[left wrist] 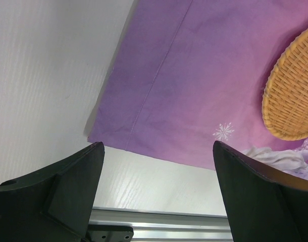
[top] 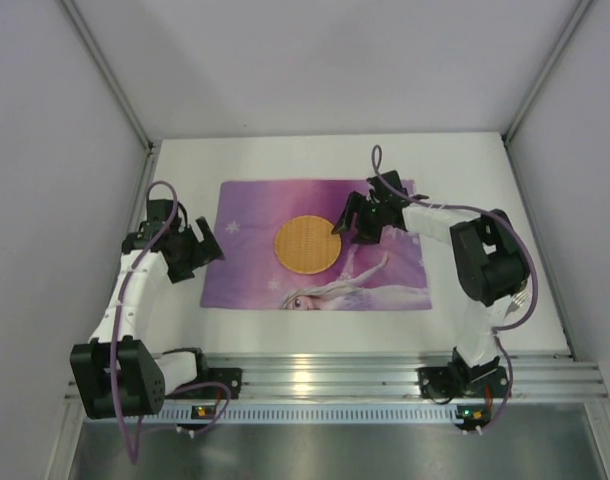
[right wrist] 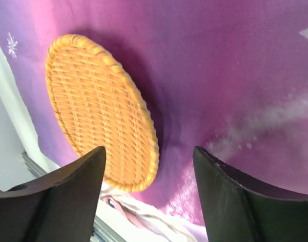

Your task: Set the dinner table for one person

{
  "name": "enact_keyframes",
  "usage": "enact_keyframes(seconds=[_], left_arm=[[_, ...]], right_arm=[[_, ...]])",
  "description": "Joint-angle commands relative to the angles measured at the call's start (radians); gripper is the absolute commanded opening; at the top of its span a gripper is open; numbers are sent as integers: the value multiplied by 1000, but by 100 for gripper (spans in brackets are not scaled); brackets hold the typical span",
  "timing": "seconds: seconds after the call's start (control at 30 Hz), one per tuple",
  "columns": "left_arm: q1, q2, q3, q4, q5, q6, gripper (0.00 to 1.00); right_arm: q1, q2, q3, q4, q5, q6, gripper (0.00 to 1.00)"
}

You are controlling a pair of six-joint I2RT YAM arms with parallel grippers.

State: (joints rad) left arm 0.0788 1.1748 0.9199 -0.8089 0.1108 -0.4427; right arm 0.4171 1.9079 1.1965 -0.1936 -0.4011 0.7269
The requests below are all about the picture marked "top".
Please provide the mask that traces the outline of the round woven bamboo plate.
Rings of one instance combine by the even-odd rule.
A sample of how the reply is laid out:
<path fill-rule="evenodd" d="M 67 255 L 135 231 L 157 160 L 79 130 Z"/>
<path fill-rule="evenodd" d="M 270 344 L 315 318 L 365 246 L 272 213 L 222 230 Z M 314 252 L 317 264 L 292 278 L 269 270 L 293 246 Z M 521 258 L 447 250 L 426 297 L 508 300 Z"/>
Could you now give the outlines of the round woven bamboo plate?
<path fill-rule="evenodd" d="M 331 268 L 342 250 L 339 234 L 321 216 L 302 215 L 284 223 L 274 238 L 274 254 L 287 270 L 315 275 Z"/>

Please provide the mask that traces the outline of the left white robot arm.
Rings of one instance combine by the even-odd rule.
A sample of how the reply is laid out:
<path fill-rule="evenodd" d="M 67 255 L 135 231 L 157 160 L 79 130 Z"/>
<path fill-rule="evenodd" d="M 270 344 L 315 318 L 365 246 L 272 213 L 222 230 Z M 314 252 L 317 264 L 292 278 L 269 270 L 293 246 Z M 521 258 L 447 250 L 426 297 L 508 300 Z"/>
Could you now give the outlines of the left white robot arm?
<path fill-rule="evenodd" d="M 197 269 L 223 257 L 207 221 L 198 218 L 196 223 L 194 231 L 181 203 L 150 200 L 145 220 L 123 240 L 105 313 L 90 339 L 70 353 L 89 418 L 154 415 L 167 397 L 208 381 L 200 348 L 174 348 L 154 357 L 142 339 L 159 290 L 194 278 Z"/>

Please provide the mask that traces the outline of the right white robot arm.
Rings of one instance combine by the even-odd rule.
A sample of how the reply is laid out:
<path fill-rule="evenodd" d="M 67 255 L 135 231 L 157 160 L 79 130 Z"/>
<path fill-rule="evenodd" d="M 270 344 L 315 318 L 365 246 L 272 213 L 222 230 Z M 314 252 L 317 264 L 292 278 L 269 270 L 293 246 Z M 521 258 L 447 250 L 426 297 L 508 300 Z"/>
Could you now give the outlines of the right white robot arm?
<path fill-rule="evenodd" d="M 457 278 L 468 297 L 463 333 L 452 364 L 474 378 L 496 368 L 506 297 L 521 292 L 533 262 L 502 210 L 431 204 L 408 194 L 395 170 L 367 180 L 367 195 L 349 194 L 332 232 L 355 230 L 354 244 L 377 244 L 387 227 L 429 237 L 451 248 Z"/>

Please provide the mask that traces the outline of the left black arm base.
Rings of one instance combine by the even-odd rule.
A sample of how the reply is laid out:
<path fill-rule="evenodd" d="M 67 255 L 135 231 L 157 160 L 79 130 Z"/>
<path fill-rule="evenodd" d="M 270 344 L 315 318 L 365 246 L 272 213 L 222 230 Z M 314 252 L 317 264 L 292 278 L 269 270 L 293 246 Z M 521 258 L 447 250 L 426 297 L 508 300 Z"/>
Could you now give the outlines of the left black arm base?
<path fill-rule="evenodd" d="M 192 389 L 181 393 L 181 397 L 201 400 L 224 400 L 226 398 L 226 393 L 220 387 L 204 386 L 195 388 L 195 385 L 197 384 L 220 383 L 229 389 L 232 399 L 238 399 L 242 387 L 242 380 L 243 370 L 241 368 L 210 367 L 195 380 L 188 383 L 188 386 L 192 386 Z"/>

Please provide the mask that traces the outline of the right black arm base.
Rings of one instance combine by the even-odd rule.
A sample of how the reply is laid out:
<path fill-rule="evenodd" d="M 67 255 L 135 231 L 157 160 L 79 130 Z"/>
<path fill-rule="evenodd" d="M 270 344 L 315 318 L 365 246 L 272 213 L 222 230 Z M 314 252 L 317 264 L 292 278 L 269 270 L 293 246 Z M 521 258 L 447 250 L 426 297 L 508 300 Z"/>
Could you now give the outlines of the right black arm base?
<path fill-rule="evenodd" d="M 509 387 L 504 367 L 470 382 L 448 366 L 422 367 L 417 374 L 421 397 L 442 405 L 461 399 L 502 399 Z"/>

